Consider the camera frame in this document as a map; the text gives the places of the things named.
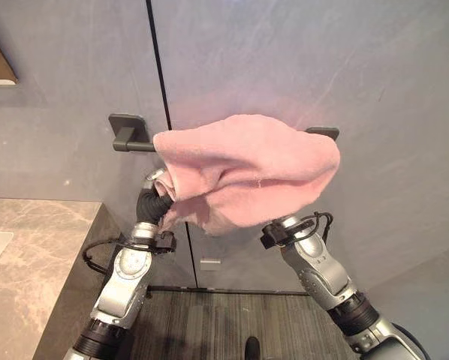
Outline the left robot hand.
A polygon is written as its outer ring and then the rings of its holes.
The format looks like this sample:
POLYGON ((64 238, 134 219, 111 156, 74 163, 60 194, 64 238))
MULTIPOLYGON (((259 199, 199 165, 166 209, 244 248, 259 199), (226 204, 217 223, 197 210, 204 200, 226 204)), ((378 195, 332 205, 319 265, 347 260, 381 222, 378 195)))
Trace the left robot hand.
POLYGON ((171 196, 160 195, 155 186, 155 180, 164 173, 165 169, 160 168, 145 176, 136 204, 138 223, 158 225, 173 205, 171 196))

